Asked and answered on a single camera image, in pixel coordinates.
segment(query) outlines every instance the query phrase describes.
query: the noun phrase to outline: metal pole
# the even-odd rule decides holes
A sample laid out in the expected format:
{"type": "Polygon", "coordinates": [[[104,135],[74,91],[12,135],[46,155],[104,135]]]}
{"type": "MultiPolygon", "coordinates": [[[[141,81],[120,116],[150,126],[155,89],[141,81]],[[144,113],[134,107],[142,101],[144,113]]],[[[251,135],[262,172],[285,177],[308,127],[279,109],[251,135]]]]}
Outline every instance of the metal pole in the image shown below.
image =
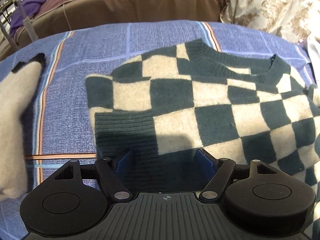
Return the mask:
{"type": "Polygon", "coordinates": [[[21,0],[16,0],[16,2],[17,2],[17,5],[20,9],[21,15],[23,17],[23,25],[25,26],[31,41],[34,42],[34,41],[38,40],[39,38],[36,34],[35,29],[32,26],[30,18],[28,17],[28,15],[26,14],[26,11],[24,10],[24,8],[22,6],[21,0]]]}
{"type": "Polygon", "coordinates": [[[0,21],[0,29],[1,29],[1,31],[3,33],[3,35],[5,36],[5,38],[7,39],[7,41],[10,43],[11,47],[14,49],[14,51],[18,51],[17,44],[12,40],[12,38],[7,33],[4,25],[2,24],[2,21],[0,21]]]}

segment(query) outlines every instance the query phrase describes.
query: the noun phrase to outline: sweater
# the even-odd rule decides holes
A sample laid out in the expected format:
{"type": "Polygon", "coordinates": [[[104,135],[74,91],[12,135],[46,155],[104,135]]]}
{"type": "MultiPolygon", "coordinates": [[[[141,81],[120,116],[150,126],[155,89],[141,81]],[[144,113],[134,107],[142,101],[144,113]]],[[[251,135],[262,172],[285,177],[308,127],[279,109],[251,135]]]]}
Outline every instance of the sweater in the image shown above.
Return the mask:
{"type": "Polygon", "coordinates": [[[317,183],[320,98],[277,55],[237,57],[195,40],[91,74],[85,85],[99,157],[133,152],[122,178],[133,194],[202,190],[199,148],[296,177],[307,171],[306,182],[317,183]]]}

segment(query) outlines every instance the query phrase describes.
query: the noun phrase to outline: ribbed neckline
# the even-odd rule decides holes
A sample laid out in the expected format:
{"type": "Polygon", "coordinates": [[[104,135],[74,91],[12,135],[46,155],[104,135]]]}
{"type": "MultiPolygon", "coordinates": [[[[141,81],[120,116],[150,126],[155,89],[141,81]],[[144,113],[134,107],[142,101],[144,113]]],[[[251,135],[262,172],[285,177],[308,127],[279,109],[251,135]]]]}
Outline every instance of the ribbed neckline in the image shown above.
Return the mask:
{"type": "Polygon", "coordinates": [[[247,58],[234,56],[232,54],[227,54],[224,52],[218,52],[214,48],[209,47],[202,40],[195,40],[186,43],[188,47],[188,52],[190,52],[190,61],[196,61],[197,64],[201,64],[207,67],[212,67],[213,65],[220,65],[223,68],[218,70],[223,73],[214,73],[217,77],[233,78],[255,83],[263,83],[266,85],[275,86],[280,81],[285,67],[288,65],[276,54],[268,59],[258,59],[258,58],[247,58]],[[265,73],[252,75],[252,74],[239,74],[227,68],[229,67],[265,67],[268,69],[265,73]]]}

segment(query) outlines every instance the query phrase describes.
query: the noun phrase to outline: triangular cutout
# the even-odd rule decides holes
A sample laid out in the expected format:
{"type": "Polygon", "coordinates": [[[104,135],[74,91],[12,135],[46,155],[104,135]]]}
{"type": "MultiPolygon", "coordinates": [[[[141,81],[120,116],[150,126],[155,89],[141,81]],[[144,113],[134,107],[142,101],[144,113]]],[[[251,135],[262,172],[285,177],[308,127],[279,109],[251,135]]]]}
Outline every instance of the triangular cutout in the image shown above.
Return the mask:
{"type": "Polygon", "coordinates": [[[273,171],[272,169],[270,169],[269,167],[263,164],[258,164],[257,170],[258,170],[258,174],[277,174],[275,171],[273,171]]]}
{"type": "Polygon", "coordinates": [[[73,165],[62,170],[54,179],[73,179],[73,165]]]}

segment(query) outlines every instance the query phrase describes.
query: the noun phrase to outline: crosshair circle logo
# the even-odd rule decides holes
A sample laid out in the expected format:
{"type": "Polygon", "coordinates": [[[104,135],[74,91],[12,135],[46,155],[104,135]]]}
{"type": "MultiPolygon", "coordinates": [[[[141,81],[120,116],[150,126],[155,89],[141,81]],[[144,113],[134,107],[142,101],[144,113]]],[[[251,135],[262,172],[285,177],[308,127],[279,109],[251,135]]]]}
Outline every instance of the crosshair circle logo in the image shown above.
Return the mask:
{"type": "Polygon", "coordinates": [[[164,196],[163,199],[166,200],[166,201],[168,201],[168,200],[171,199],[171,197],[170,197],[170,196],[164,196]]]}

